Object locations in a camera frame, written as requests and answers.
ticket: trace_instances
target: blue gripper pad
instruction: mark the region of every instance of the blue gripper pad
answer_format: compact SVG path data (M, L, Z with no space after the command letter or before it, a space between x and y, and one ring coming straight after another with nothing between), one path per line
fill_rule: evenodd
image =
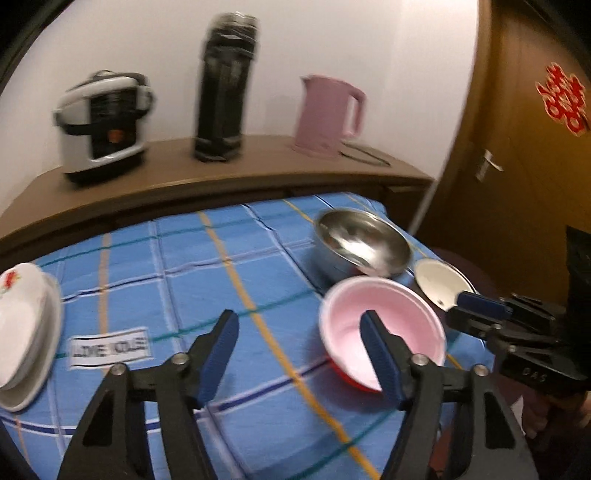
M231 312L200 371L197 401L201 405L205 405L216 396L217 388L238 340L239 330L238 315Z
M379 317L378 321L383 329L382 332L385 332L385 335L390 335L384 324L379 320ZM396 408L400 407L403 402L408 400L402 389L402 373L396 365L394 358L392 358L369 312L365 312L361 316L359 328L361 330L361 339L363 340L369 359L374 366L374 371L378 376L384 396L389 401L394 402Z
M457 296L457 306L484 315L495 320L508 320L513 314L513 309L500 301L487 299L482 295L464 291Z

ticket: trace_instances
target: screw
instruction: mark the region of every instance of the screw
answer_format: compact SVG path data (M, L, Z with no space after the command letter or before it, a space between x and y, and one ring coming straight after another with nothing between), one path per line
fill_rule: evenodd
M111 367L111 373L113 375L123 375L127 370L127 366L125 364L115 364Z
M422 353L415 353L410 358L410 360L415 365L420 365L421 367L429 363L429 357L427 355L423 355Z
M173 355L173 363L175 365L184 365L189 361L189 356L184 353L184 352L180 352L180 353L175 353Z
M478 375L479 377L485 377L487 376L490 372L487 369L487 367L485 367L484 365L481 364L476 364L474 365L474 373L476 375Z

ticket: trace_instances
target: pink electric kettle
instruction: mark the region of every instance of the pink electric kettle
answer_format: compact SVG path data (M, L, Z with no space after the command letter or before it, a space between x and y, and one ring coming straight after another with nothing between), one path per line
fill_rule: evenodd
M297 126L294 150L315 157L336 157L344 138L361 132L365 94L342 80L319 75L302 77L306 99ZM357 100L353 131L345 130L349 97Z

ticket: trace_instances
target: stainless steel bowl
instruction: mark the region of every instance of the stainless steel bowl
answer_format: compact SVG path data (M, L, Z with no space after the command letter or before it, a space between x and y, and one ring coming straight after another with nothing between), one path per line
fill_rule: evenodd
M314 223L315 257L334 282L364 273L390 277L402 273L411 261L406 239L373 213L334 209Z

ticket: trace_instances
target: pink bowl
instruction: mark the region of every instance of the pink bowl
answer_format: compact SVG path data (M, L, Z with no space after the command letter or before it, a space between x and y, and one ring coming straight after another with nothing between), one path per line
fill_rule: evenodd
M320 336L336 366L363 387L381 391L359 333L366 310L375 310L413 353L443 365L446 340L433 309L409 288L387 278L353 277L332 287L320 306Z

